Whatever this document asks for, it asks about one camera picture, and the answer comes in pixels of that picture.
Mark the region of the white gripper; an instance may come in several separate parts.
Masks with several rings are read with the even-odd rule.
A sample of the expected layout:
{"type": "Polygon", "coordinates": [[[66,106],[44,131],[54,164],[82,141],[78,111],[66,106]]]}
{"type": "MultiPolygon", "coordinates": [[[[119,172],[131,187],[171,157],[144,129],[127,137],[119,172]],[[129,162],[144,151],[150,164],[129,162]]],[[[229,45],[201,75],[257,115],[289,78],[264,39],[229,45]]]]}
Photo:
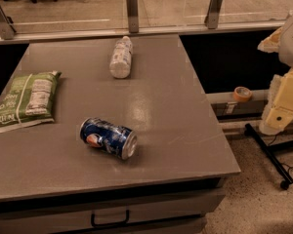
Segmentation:
{"type": "MultiPolygon", "coordinates": [[[[260,42],[257,49],[265,53],[277,53],[279,60],[293,67],[293,11],[283,27],[275,30],[260,42]]],[[[293,68],[283,76],[274,75],[268,92],[259,130],[267,136],[283,132],[293,120],[293,68]]]]}

